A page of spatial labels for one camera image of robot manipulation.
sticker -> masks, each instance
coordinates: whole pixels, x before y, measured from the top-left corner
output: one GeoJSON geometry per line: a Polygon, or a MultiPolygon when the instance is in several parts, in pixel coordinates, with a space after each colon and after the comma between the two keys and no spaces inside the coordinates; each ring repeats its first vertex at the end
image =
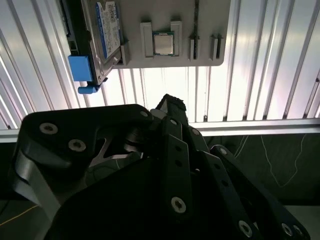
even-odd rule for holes
{"type": "Polygon", "coordinates": [[[95,10],[103,55],[108,58],[120,47],[120,25],[115,2],[107,1],[104,9],[100,2],[96,3],[95,10]]]}

metal bracket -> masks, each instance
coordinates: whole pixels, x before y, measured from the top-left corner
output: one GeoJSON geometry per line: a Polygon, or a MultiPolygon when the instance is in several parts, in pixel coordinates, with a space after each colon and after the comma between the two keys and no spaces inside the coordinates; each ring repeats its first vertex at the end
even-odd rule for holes
{"type": "Polygon", "coordinates": [[[294,239],[310,239],[302,224],[262,184],[241,170],[238,161],[227,148],[215,145],[211,153],[222,160],[239,194],[250,201],[256,212],[258,228],[267,239],[273,239],[274,236],[287,239],[288,235],[294,239]]]}

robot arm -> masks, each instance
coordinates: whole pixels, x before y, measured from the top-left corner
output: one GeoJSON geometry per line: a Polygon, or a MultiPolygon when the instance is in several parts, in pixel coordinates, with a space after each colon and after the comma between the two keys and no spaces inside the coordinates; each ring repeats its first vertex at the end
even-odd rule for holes
{"type": "Polygon", "coordinates": [[[150,112],[134,104],[30,114],[10,175],[52,221],[46,239],[310,239],[228,149],[209,151],[169,95],[150,112]],[[86,186],[89,166],[132,152],[141,158],[86,186]]]}

yellow cable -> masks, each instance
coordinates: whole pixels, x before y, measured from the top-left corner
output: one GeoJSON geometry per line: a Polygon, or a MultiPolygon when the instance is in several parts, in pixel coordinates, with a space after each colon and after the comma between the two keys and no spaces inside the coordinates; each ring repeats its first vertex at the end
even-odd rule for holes
{"type": "Polygon", "coordinates": [[[33,207],[30,207],[29,209],[25,210],[24,212],[20,213],[19,215],[14,216],[13,218],[10,218],[9,220],[4,221],[3,223],[0,223],[0,227],[1,227],[2,225],[5,225],[6,223],[8,223],[8,222],[10,222],[10,221],[12,221],[12,220],[14,220],[14,219],[16,219],[16,218],[22,216],[23,214],[29,212],[30,210],[32,210],[32,209],[34,209],[34,208],[36,208],[36,207],[38,207],[38,205],[35,205],[35,206],[33,206],[33,207]]]}

wire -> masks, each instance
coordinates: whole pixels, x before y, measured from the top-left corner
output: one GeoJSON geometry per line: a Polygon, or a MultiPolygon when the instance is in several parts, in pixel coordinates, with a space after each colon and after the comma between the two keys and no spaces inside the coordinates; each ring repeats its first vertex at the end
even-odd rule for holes
{"type": "Polygon", "coordinates": [[[240,151],[238,152],[237,155],[234,156],[234,158],[237,158],[237,157],[240,155],[242,149],[244,149],[244,146],[245,146],[245,144],[246,144],[246,141],[248,140],[248,137],[249,137],[249,136],[246,136],[246,137],[245,137],[245,140],[244,140],[244,142],[243,142],[243,144],[242,144],[242,147],[240,148],[240,146],[239,146],[240,151]]]}
{"type": "Polygon", "coordinates": [[[242,144],[242,142],[243,142],[244,139],[245,139],[245,136],[243,136],[243,137],[241,138],[240,144],[239,144],[237,150],[235,151],[234,155],[237,155],[237,153],[238,153],[238,151],[239,151],[239,149],[240,149],[240,147],[241,147],[241,144],[242,144]]]}
{"type": "Polygon", "coordinates": [[[279,186],[279,188],[284,188],[285,186],[287,186],[287,185],[291,182],[291,180],[295,177],[295,175],[296,175],[297,172],[298,172],[297,160],[298,160],[298,158],[300,157],[300,155],[301,155],[301,153],[302,153],[302,146],[303,146],[303,142],[304,142],[304,139],[305,139],[305,137],[306,137],[306,134],[304,134],[304,135],[303,135],[303,138],[301,139],[301,142],[300,142],[300,152],[299,152],[299,154],[296,156],[296,158],[295,158],[295,160],[294,160],[295,172],[294,172],[294,174],[289,178],[289,180],[288,180],[285,184],[283,184],[283,185],[280,185],[280,183],[278,182],[276,176],[275,176],[274,173],[272,172],[272,165],[271,165],[271,162],[270,162],[270,160],[269,160],[269,158],[268,158],[267,149],[266,149],[266,146],[265,146],[265,143],[264,143],[264,139],[263,139],[262,135],[261,135],[260,137],[261,137],[261,142],[262,142],[262,145],[263,145],[263,148],[264,148],[264,153],[265,153],[266,160],[267,160],[268,164],[270,165],[270,173],[271,173],[273,179],[275,180],[276,184],[279,186]]]}
{"type": "Polygon", "coordinates": [[[9,220],[4,221],[3,223],[0,223],[0,227],[1,227],[2,225],[7,224],[8,222],[16,219],[16,218],[19,218],[19,217],[22,216],[23,214],[26,214],[27,212],[29,212],[30,210],[32,210],[32,209],[34,209],[34,208],[36,208],[36,207],[38,207],[38,205],[35,205],[35,206],[33,206],[33,207],[30,207],[29,209],[25,210],[24,212],[20,213],[19,215],[14,216],[14,217],[10,218],[9,220]]]}

